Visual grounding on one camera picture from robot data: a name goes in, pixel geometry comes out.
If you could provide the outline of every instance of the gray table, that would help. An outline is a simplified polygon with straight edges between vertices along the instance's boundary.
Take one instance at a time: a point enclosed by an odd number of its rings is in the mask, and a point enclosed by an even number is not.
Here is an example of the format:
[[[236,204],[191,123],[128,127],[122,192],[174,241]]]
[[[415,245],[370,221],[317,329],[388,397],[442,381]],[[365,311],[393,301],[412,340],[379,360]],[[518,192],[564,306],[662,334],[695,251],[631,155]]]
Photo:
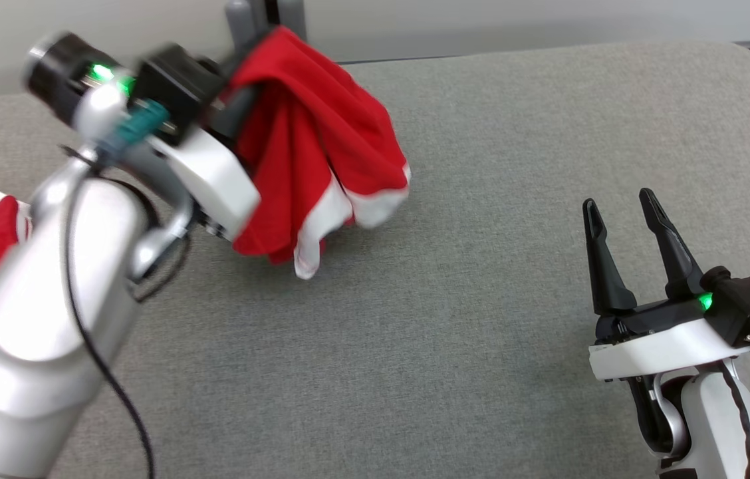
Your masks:
[[[160,477],[647,479],[628,389],[594,380],[580,206],[630,289],[664,297],[637,200],[653,188],[703,269],[750,275],[750,53],[606,45],[348,70],[414,171],[384,227],[330,236],[311,281],[195,237],[117,373]],[[0,97],[0,188],[20,198],[76,144]],[[742,362],[750,388],[750,357]],[[141,477],[108,389],[54,477]]]

